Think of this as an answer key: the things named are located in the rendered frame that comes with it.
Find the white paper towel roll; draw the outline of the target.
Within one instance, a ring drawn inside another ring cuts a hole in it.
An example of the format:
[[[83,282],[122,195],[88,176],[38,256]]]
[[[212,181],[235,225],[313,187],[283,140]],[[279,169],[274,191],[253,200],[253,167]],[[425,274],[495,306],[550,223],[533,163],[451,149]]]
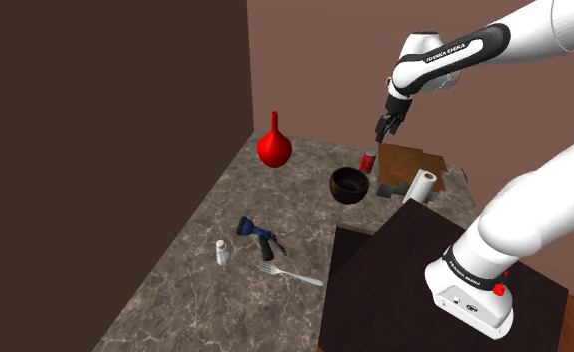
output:
[[[420,203],[434,201],[438,197],[438,192],[433,190],[437,180],[438,178],[435,174],[427,170],[419,169],[402,203],[406,203],[409,199]]]

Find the dark brown bowl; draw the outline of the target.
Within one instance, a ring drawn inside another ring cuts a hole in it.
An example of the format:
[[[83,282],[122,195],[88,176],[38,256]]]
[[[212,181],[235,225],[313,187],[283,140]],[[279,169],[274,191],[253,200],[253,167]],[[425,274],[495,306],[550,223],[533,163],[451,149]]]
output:
[[[370,182],[358,169],[341,167],[336,169],[329,180],[329,190],[333,198],[341,204],[352,205],[364,199]]]

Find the red round vase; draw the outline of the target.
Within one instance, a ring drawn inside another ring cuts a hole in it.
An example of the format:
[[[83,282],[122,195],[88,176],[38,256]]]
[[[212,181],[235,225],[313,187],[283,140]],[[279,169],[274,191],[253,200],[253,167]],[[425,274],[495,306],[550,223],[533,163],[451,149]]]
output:
[[[259,159],[270,168],[280,168],[292,155],[291,141],[279,131],[277,111],[271,113],[270,131],[257,143]]]

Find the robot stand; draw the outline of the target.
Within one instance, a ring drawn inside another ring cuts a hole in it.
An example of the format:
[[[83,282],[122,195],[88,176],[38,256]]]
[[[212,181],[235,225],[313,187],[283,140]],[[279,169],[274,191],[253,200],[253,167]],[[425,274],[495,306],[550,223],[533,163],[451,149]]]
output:
[[[323,352],[557,352],[568,291],[527,265],[509,270],[510,332],[492,340],[438,308],[424,278],[464,230],[409,201],[372,236],[339,229],[336,246],[352,248],[333,263],[319,346]]]

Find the silver fork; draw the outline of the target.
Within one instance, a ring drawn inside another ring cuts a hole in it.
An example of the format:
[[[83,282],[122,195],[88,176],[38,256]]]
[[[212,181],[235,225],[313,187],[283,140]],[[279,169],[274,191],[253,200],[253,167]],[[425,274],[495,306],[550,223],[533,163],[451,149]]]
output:
[[[258,262],[258,263],[257,263],[257,267],[258,267],[261,271],[266,272],[266,273],[271,274],[271,275],[284,274],[284,275],[287,275],[287,276],[290,276],[290,277],[299,279],[299,280],[301,280],[301,281],[303,281],[303,282],[307,282],[307,283],[313,284],[313,285],[315,285],[315,286],[319,286],[319,287],[323,287],[323,286],[324,286],[324,283],[323,283],[321,280],[318,280],[318,279],[314,279],[314,278],[310,278],[310,277],[306,277],[306,276],[302,276],[302,275],[298,275],[298,274],[294,274],[294,273],[291,273],[291,272],[287,272],[287,271],[281,270],[281,269],[279,269],[278,267],[276,267],[274,264],[269,263],[269,262]]]

